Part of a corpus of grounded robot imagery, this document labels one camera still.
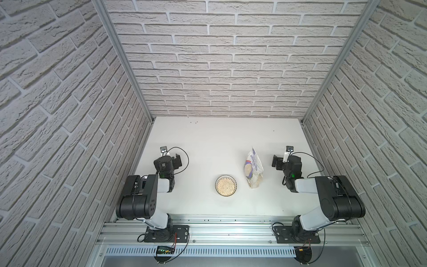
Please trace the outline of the patterned white breakfast bowl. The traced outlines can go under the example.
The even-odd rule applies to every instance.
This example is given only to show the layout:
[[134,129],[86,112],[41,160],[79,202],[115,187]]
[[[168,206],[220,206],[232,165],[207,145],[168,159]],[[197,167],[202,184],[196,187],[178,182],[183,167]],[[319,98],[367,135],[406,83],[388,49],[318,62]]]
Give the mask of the patterned white breakfast bowl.
[[215,182],[215,190],[219,195],[224,197],[233,195],[237,191],[237,187],[236,180],[229,175],[223,175]]

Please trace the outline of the white purple oats bag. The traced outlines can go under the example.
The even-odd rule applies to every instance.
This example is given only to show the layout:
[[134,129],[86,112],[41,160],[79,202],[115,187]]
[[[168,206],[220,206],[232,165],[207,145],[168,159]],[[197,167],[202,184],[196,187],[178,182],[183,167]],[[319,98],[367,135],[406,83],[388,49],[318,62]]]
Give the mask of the white purple oats bag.
[[255,149],[252,148],[244,164],[244,175],[250,188],[254,189],[259,187],[260,183],[263,181],[263,172],[264,168],[261,160]]

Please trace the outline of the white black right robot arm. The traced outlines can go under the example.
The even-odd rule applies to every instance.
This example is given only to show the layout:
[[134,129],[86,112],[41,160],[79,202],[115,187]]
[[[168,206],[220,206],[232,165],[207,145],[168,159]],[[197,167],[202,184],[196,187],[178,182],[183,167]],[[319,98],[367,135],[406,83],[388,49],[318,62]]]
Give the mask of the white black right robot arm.
[[293,193],[307,193],[318,196],[320,205],[304,215],[298,215],[292,222],[292,234],[314,234],[337,221],[362,218],[366,207],[346,176],[302,177],[301,158],[289,155],[287,158],[272,158],[272,167],[284,173],[282,184]]

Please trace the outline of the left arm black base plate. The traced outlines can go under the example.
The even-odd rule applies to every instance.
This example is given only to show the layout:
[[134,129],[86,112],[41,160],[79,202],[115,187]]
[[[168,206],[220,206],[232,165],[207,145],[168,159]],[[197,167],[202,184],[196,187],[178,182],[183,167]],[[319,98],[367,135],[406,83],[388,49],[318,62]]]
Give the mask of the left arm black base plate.
[[189,240],[189,225],[174,225],[172,228],[152,230],[147,227],[143,242],[145,243],[187,243]]

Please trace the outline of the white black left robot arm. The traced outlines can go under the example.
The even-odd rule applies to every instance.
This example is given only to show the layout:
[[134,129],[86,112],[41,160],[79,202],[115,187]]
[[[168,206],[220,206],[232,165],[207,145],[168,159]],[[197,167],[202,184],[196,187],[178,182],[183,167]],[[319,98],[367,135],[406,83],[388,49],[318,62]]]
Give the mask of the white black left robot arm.
[[126,178],[116,204],[116,216],[120,219],[145,223],[151,230],[172,228],[169,214],[157,208],[159,193],[171,193],[175,187],[175,170],[182,167],[180,155],[168,154],[156,159],[154,174],[130,175]]

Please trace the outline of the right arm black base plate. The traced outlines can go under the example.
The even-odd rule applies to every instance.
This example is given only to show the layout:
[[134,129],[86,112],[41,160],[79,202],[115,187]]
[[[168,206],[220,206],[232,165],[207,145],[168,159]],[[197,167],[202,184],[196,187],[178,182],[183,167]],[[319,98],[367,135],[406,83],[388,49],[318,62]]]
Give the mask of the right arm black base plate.
[[294,230],[287,225],[274,225],[273,234],[278,244],[320,244],[316,231]]

